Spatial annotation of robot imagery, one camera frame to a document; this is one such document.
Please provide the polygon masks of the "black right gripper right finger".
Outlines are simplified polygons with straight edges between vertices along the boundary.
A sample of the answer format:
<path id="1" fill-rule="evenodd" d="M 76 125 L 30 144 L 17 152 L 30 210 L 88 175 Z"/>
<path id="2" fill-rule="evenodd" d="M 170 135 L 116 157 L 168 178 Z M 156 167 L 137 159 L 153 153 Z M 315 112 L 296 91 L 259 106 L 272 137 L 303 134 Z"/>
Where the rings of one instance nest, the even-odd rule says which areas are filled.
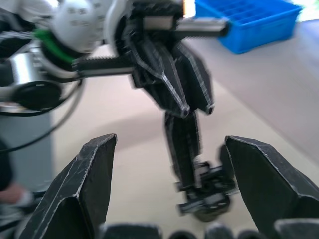
<path id="1" fill-rule="evenodd" d="M 275 239 L 279 219 L 319 217 L 319 188 L 271 145 L 227 136 L 239 191 L 258 230 Z"/>

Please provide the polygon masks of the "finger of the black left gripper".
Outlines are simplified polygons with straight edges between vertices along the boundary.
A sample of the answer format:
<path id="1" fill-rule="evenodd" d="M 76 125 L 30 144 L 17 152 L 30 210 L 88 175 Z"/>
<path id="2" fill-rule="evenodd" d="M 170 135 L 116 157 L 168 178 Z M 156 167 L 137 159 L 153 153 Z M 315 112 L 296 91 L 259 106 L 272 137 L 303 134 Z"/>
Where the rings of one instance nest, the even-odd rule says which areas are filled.
<path id="1" fill-rule="evenodd" d="M 200 57 L 182 42 L 175 44 L 171 54 L 191 111 L 210 115 L 214 110 L 211 77 Z"/>
<path id="2" fill-rule="evenodd" d="M 158 105 L 177 117 L 185 118 L 190 106 L 171 53 L 163 43 L 145 36 L 139 55 L 139 66 L 150 75 L 152 93 Z"/>

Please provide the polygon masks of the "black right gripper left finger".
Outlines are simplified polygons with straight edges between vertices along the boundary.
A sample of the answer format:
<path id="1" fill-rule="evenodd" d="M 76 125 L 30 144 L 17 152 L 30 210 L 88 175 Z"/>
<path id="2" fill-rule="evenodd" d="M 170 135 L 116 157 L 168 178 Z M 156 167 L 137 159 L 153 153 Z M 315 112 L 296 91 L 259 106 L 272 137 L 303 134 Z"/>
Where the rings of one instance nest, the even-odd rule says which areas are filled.
<path id="1" fill-rule="evenodd" d="M 83 145 L 56 176 L 21 239 L 93 239 L 106 220 L 111 195 L 115 134 Z"/>

